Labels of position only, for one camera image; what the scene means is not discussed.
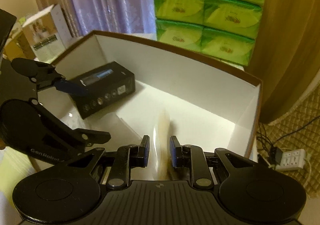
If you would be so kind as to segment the clear plastic case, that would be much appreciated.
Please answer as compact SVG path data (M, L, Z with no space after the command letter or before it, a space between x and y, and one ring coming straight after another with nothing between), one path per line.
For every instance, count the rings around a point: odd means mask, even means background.
M106 151L117 151L121 146L139 145L143 136L139 136L129 125L115 113L108 113L102 117L88 117L84 120L85 127L90 130L109 132L111 139L104 144L94 144L87 149L102 147Z

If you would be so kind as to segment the black product box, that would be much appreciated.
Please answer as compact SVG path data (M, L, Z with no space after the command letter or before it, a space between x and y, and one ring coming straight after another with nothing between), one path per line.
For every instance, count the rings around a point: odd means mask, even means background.
M70 80L86 93L71 95L82 119L135 92L135 75L113 61Z

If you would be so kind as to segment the white photo product box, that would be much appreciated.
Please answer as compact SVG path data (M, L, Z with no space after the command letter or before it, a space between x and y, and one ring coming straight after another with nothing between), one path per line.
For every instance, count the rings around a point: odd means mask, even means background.
M49 64L65 51L73 38L59 4L28 18L22 30L37 59Z

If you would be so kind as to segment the large brown cardboard box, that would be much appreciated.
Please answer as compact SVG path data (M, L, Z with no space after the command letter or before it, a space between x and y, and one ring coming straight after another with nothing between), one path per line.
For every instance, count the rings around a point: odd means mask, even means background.
M67 49L59 57L56 70L71 79L112 61L134 73L136 90L93 114L94 118L115 113L139 136L152 139L157 117L166 110L171 136L181 144L194 144L209 152L225 148L256 159L253 133L261 91L257 78L185 49L101 31L90 33ZM85 127L69 95L52 88L40 98L68 126ZM155 180L152 164L134 169L132 177Z

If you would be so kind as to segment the white power strip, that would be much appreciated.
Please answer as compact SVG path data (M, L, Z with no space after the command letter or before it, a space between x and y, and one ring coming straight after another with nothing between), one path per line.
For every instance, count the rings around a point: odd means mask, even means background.
M306 152L304 149L284 152L280 164L276 165L277 171L296 171L303 169Z

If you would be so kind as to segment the quilted beige chair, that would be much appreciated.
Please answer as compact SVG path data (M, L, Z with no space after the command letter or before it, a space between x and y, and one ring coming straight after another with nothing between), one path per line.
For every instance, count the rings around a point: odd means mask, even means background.
M272 147L284 152L303 149L306 164L283 173L299 181L310 198L319 198L319 86L280 118L256 129L258 152L270 157Z

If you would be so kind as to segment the brown curtain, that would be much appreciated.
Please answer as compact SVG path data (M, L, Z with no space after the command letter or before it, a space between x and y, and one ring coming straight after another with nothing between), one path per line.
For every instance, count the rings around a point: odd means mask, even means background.
M319 71L319 0L265 0L246 71L263 82L260 121L287 113Z

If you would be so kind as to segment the green tissue pack stack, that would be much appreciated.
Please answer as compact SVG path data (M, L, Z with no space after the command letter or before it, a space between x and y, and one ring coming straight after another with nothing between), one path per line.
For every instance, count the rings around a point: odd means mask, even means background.
M247 66L265 0L154 0L159 42Z

